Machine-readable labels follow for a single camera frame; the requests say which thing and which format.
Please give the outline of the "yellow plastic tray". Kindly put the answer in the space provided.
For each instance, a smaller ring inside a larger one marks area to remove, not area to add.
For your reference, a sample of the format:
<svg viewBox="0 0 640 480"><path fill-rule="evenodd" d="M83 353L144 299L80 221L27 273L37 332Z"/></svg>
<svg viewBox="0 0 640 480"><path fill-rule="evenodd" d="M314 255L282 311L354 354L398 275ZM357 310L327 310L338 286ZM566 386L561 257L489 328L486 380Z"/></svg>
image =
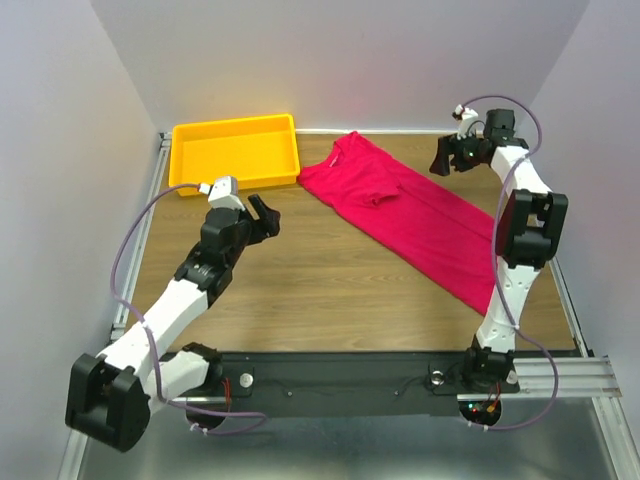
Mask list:
<svg viewBox="0 0 640 480"><path fill-rule="evenodd" d="M300 174L288 113L179 124L173 128L168 185L232 176L241 190L292 185Z"/></svg>

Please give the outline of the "red t shirt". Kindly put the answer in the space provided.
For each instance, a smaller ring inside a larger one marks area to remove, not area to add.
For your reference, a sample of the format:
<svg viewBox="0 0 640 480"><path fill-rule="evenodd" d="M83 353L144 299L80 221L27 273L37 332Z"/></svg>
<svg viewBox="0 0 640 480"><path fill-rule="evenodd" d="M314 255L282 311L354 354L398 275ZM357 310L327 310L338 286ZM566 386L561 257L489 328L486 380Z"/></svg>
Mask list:
<svg viewBox="0 0 640 480"><path fill-rule="evenodd" d="M357 132L305 167L299 184L479 314L495 285L493 219Z"/></svg>

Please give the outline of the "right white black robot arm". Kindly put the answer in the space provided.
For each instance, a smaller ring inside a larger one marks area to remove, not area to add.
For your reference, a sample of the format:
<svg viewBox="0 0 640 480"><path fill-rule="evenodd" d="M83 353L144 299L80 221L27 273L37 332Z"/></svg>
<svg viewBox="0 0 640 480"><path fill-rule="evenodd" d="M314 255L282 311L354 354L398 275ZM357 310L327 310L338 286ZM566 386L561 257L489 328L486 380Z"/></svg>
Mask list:
<svg viewBox="0 0 640 480"><path fill-rule="evenodd" d="M439 139L431 172L447 176L488 165L502 183L491 240L495 286L460 366L463 384L482 390L517 381L520 316L534 281L556 255L569 202L541 179L528 144L516 134L513 111L492 109L480 119L459 105L452 116L458 130Z"/></svg>

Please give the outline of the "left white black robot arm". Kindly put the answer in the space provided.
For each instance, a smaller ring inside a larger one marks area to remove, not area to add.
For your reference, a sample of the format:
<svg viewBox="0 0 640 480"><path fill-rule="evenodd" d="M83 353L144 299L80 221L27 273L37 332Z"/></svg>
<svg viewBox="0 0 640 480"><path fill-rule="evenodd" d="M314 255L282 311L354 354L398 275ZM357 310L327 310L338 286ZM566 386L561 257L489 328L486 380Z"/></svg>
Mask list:
<svg viewBox="0 0 640 480"><path fill-rule="evenodd" d="M168 361L160 357L222 295L244 250L280 232L281 215L254 194L246 202L228 194L213 200L199 241L166 289L121 338L98 355L81 355L70 372L65 423L120 452L145 433L151 417L181 394L215 392L220 356L200 344Z"/></svg>

